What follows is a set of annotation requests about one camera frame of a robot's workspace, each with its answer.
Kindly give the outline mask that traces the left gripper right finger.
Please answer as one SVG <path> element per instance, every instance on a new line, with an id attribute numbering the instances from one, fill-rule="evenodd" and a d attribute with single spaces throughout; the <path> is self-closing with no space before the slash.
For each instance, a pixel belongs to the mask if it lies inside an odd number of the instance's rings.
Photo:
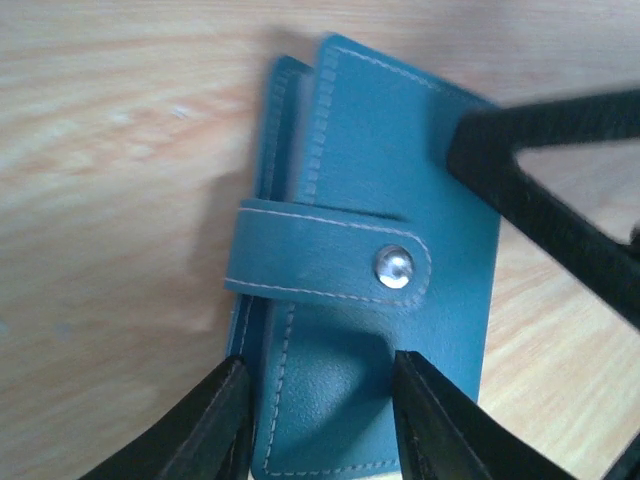
<path id="1" fill-rule="evenodd" d="M 398 351 L 393 411 L 404 479 L 538 479 L 540 455 L 414 351 Z"/>

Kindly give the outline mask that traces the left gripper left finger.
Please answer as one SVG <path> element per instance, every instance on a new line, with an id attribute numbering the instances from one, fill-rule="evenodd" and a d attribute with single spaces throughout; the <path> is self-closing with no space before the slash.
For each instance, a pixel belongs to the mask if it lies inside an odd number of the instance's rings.
<path id="1" fill-rule="evenodd" d="M 244 359 L 230 356 L 85 479 L 247 479 L 254 402 Z"/>

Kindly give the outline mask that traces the teal leather card holder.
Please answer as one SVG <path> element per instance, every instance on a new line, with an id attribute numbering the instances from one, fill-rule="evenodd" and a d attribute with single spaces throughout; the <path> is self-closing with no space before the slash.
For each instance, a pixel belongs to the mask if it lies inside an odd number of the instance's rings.
<path id="1" fill-rule="evenodd" d="M 225 277 L 227 351 L 256 390 L 257 479 L 400 468 L 397 351 L 479 393 L 500 219 L 451 177 L 456 125 L 485 99 L 340 35 L 283 56 Z"/>

